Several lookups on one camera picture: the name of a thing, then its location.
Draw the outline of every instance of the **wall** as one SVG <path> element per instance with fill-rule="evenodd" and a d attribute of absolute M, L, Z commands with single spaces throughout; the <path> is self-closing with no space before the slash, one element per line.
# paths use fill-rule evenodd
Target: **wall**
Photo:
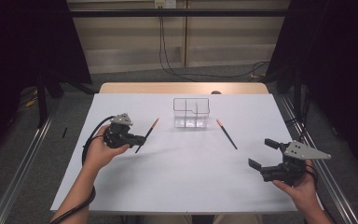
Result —
<path fill-rule="evenodd" d="M 198 9 L 282 9 L 288 4 L 288 0 L 177 0 L 178 8 Z M 136 9 L 154 8 L 154 1 L 68 0 L 68 5 L 71 9 Z M 74 18 L 74 22 L 92 74 L 160 68 L 159 18 Z M 170 65 L 269 61 L 282 22 L 283 18 L 163 18 Z"/>

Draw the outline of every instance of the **black cable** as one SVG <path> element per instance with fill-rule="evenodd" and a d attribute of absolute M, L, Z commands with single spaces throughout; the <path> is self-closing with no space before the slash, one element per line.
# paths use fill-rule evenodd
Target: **black cable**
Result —
<path fill-rule="evenodd" d="M 188 77 L 181 77 L 181 76 L 193 76 L 193 77 L 226 77 L 226 78 L 234 78 L 234 77 L 243 77 L 243 76 L 247 76 L 249 74 L 254 74 L 255 71 L 259 68 L 261 68 L 265 63 L 269 63 L 269 62 L 258 62 L 258 63 L 254 63 L 253 64 L 253 69 L 249 72 L 246 72 L 246 73 L 243 73 L 243 74 L 239 74 L 239 75 L 235 75 L 235 76 L 221 76 L 221 75 L 208 75 L 208 74 L 193 74 L 193 73 L 183 73 L 183 74 L 178 74 L 176 73 L 172 68 L 171 68 L 171 65 L 170 65 L 170 62 L 168 60 L 168 55 L 167 55 L 167 50 L 166 50 L 166 45 L 165 45 L 165 32 L 164 32 L 164 20 L 162 17 L 159 17 L 159 23 L 160 23 L 160 34 L 159 34 L 159 38 L 160 38 L 160 41 L 159 41 L 159 62 L 161 64 L 161 67 L 162 69 L 167 72 L 168 74 L 171 74 L 171 75 L 175 75 L 177 77 L 180 77 L 180 78 L 184 78 L 184 79 L 187 79 L 187 80 L 190 80 L 190 81 L 194 81 L 194 82 L 198 82 L 197 80 L 194 80 L 194 79 L 191 79 L 191 78 L 188 78 Z M 169 70 L 171 71 L 168 71 L 163 63 L 162 63 L 162 59 L 161 59 L 161 51 L 162 49 L 164 49 L 164 54 L 165 54 L 165 59 L 167 61 L 167 65 L 169 67 Z"/>
<path fill-rule="evenodd" d="M 317 183 L 319 180 L 319 174 L 318 171 L 310 165 L 306 165 L 307 167 L 309 167 L 310 169 L 312 169 L 313 172 L 306 170 L 306 173 L 311 175 L 313 177 L 314 183 L 315 183 L 315 191 L 317 189 Z M 322 201 L 322 199 L 319 197 L 319 201 L 322 204 L 322 207 L 324 208 L 324 211 L 327 213 L 327 215 L 330 217 L 330 220 L 334 223 L 337 224 L 336 220 L 333 218 L 333 216 L 331 215 L 330 211 L 327 209 L 327 207 L 325 206 L 324 202 Z"/>
<path fill-rule="evenodd" d="M 62 221 L 64 221 L 69 216 L 73 215 L 74 213 L 76 213 L 76 212 L 82 210 L 83 208 L 85 208 L 86 206 L 88 206 L 90 203 L 92 203 L 92 201 L 94 201 L 94 199 L 95 199 L 95 188 L 92 187 L 91 195 L 88 197 L 88 199 L 85 202 L 83 202 L 80 205 L 72 208 L 71 210 L 69 210 L 66 213 L 62 214 L 60 217 L 57 217 L 52 222 L 50 222 L 50 224 L 61 223 Z"/>
<path fill-rule="evenodd" d="M 167 60 L 167 65 L 168 67 L 170 68 L 171 71 L 168 71 L 164 65 L 162 64 L 162 59 L 161 59 L 161 51 L 162 49 L 164 49 L 164 52 L 165 52 L 165 58 Z M 188 77 L 180 77 L 178 74 L 176 74 L 173 69 L 171 68 L 171 65 L 170 65 L 170 62 L 168 60 L 168 55 L 167 55 L 167 50 L 166 50 L 166 46 L 165 46 L 165 34 L 164 34 L 164 20 L 162 19 L 162 17 L 159 17 L 159 63 L 161 64 L 161 67 L 162 69 L 168 73 L 168 74 L 171 74 L 171 75 L 174 75 L 174 76 L 177 76 L 179 78 L 183 78 L 183 79 L 186 79 L 186 80 L 189 80 L 189 81 L 194 81 L 194 82 L 197 82 L 196 80 L 194 79 L 191 79 L 191 78 L 188 78 Z"/>
<path fill-rule="evenodd" d="M 86 160 L 86 157 L 87 157 L 87 153 L 89 151 L 89 147 L 90 147 L 90 144 L 92 142 L 92 140 L 96 139 L 97 137 L 101 137 L 103 135 L 97 135 L 97 136 L 94 136 L 94 134 L 100 129 L 100 127 L 109 119 L 112 119 L 114 118 L 115 116 L 111 116 L 111 117 L 108 117 L 106 119 L 104 119 L 103 121 L 101 121 L 97 127 L 94 129 L 94 131 L 92 131 L 91 135 L 89 136 L 89 139 L 86 141 L 86 144 L 85 146 L 83 146 L 83 153 L 82 153 L 82 158 L 81 158 L 81 164 L 83 165 L 84 164 L 84 161 Z M 65 220 L 66 218 L 68 218 L 69 216 L 77 213 L 78 211 L 82 210 L 83 208 L 85 208 L 86 206 L 88 206 L 90 203 L 92 203 L 92 201 L 94 201 L 95 199 L 95 195 L 96 195 L 96 191 L 95 191 L 95 188 L 94 186 L 92 186 L 92 191 L 91 191 L 91 194 L 90 196 L 88 197 L 88 199 L 81 203 L 80 205 L 72 208 L 71 210 L 67 211 L 66 213 L 62 214 L 61 216 L 57 217 L 56 219 L 54 219 L 53 221 L 50 222 L 50 224 L 58 224 L 60 222 L 62 222 L 63 220 Z"/>

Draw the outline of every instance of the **white paper sheet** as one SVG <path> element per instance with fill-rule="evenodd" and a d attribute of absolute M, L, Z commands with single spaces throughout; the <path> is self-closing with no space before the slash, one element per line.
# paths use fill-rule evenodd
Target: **white paper sheet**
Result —
<path fill-rule="evenodd" d="M 206 129 L 174 128 L 173 99 L 206 97 L 211 113 Z M 52 211 L 56 211 L 81 168 L 83 146 L 101 120 L 128 113 L 129 133 L 145 135 L 144 146 L 113 158 L 95 182 L 90 211 L 118 213 L 266 213 L 296 211 L 290 198 L 248 165 L 282 162 L 282 153 L 264 139 L 287 143 L 291 137 L 269 94 L 183 95 L 110 94 L 94 96 Z M 216 122 L 223 122 L 238 150 Z"/>

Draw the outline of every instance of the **metal rail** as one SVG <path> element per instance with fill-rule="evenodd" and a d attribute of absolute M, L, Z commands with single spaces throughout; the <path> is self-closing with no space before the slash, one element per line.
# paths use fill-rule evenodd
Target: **metal rail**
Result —
<path fill-rule="evenodd" d="M 290 118 L 294 119 L 296 115 L 294 112 L 294 106 L 292 102 L 288 98 L 282 98 L 282 101 Z M 300 122 L 296 122 L 295 127 L 298 133 L 301 134 L 302 129 L 304 127 L 303 124 Z M 310 134 L 307 131 L 304 132 L 304 140 L 307 145 L 317 149 L 312 138 L 310 137 Z M 328 192 L 330 193 L 330 196 L 332 197 L 334 203 L 336 204 L 338 212 L 341 214 L 345 223 L 348 224 L 358 223 L 358 219 L 354 214 L 353 210 L 351 209 L 351 205 L 348 202 L 347 197 L 342 192 L 336 179 L 330 173 L 330 170 L 328 169 L 326 163 L 323 160 L 314 160 L 313 164 L 315 166 L 315 169 L 318 171 L 319 176 L 324 181 L 324 184 Z"/>
<path fill-rule="evenodd" d="M 11 210 L 11 207 L 16 201 L 16 198 L 21 190 L 21 186 L 30 170 L 30 167 L 34 161 L 34 158 L 37 155 L 40 146 L 42 145 L 42 142 L 51 124 L 52 117 L 57 112 L 57 108 L 60 102 L 61 99 L 54 104 L 51 109 L 51 113 L 49 114 L 48 119 L 46 120 L 44 125 L 41 128 L 37 129 L 34 135 L 34 139 L 31 142 L 31 145 L 28 147 L 27 152 L 25 153 L 25 156 L 22 159 L 16 174 L 14 174 L 14 177 L 12 178 L 9 186 L 7 187 L 4 196 L 0 200 L 0 224 L 5 223 L 7 216 Z"/>
<path fill-rule="evenodd" d="M 38 16 L 69 16 L 74 18 L 98 17 L 308 17 L 315 14 L 309 10 L 288 9 L 72 9 L 61 10 L 22 10 L 11 13 Z"/>

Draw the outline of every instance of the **clear plastic container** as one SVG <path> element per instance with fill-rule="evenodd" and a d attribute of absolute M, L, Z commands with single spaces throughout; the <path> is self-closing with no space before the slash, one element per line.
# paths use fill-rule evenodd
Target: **clear plastic container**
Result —
<path fill-rule="evenodd" d="M 175 98 L 173 99 L 175 128 L 206 128 L 209 118 L 209 99 Z"/>

